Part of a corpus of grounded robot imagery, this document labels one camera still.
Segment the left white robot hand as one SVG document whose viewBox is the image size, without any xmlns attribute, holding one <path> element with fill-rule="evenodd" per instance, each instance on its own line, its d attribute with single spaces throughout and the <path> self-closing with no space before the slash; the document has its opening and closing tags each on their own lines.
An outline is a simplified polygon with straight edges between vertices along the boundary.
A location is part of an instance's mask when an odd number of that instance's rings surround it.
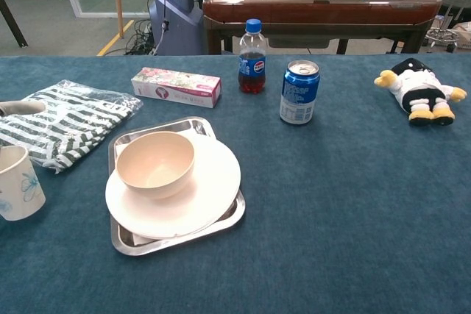
<svg viewBox="0 0 471 314">
<path fill-rule="evenodd" d="M 46 105 L 41 101 L 3 101 L 1 103 L 1 117 L 9 115 L 32 115 L 41 113 Z"/>
</svg>

